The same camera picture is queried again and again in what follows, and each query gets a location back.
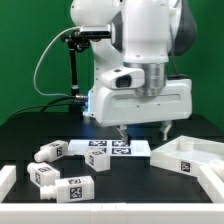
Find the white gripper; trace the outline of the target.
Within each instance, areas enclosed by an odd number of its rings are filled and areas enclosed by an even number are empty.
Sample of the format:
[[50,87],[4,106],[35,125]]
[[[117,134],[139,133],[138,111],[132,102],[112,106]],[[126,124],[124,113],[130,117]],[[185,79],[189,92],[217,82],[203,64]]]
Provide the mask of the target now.
[[94,102],[95,118],[102,126],[119,126],[124,144],[129,145],[129,124],[163,121],[160,132],[168,139],[171,120],[188,118],[192,113],[190,79],[168,80],[157,96],[138,96],[134,90],[102,87]]

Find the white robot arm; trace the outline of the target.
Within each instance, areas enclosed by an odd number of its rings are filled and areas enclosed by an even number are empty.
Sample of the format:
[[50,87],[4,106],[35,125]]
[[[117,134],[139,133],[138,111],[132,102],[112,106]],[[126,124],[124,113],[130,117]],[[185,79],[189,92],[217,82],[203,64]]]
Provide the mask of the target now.
[[167,64],[193,45],[188,0],[73,0],[76,49],[94,53],[94,84],[83,115],[115,126],[124,143],[131,124],[172,122],[192,113],[192,81]]

